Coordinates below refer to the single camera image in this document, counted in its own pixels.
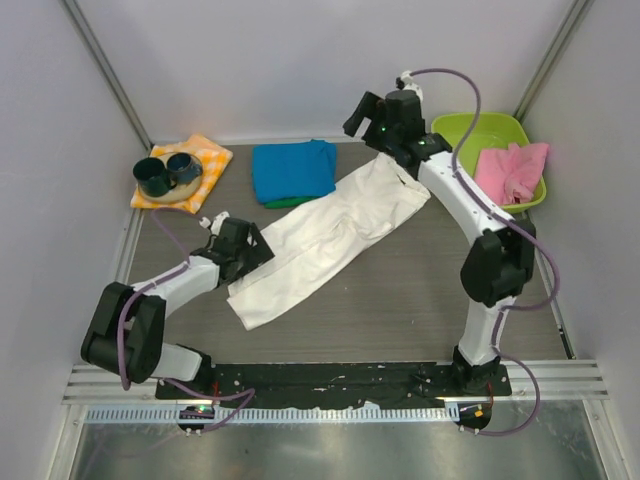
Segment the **white printed t-shirt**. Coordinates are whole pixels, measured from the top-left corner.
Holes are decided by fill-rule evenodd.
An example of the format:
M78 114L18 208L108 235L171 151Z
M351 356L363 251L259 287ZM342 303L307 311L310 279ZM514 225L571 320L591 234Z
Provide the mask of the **white printed t-shirt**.
M273 321L405 223L430 197L391 157L377 155L339 180L331 194L264 228L274 258L229 285L228 304L248 331Z

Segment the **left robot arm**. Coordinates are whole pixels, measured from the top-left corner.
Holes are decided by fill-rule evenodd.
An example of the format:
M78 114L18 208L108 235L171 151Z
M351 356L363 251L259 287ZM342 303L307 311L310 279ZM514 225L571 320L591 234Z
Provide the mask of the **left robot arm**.
M200 399L213 393L211 357L164 340L167 318L197 297L227 286L274 258L257 225L223 213L200 220L205 246L145 282L112 282L98 301L80 355L120 377L124 389L158 381L156 397Z

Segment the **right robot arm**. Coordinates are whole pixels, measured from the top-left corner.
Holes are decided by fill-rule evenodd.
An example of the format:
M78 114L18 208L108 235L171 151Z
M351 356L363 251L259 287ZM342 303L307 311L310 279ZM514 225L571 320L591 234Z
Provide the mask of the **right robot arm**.
M469 298L464 333L451 364L436 374L425 395L510 395L496 348L507 308L533 276L535 227L493 206L454 159L450 144L427 132L416 92L394 90L384 97L365 92L343 125L345 134L355 136L364 121L369 123L364 143L390 156L433 193L469 243L460 270Z

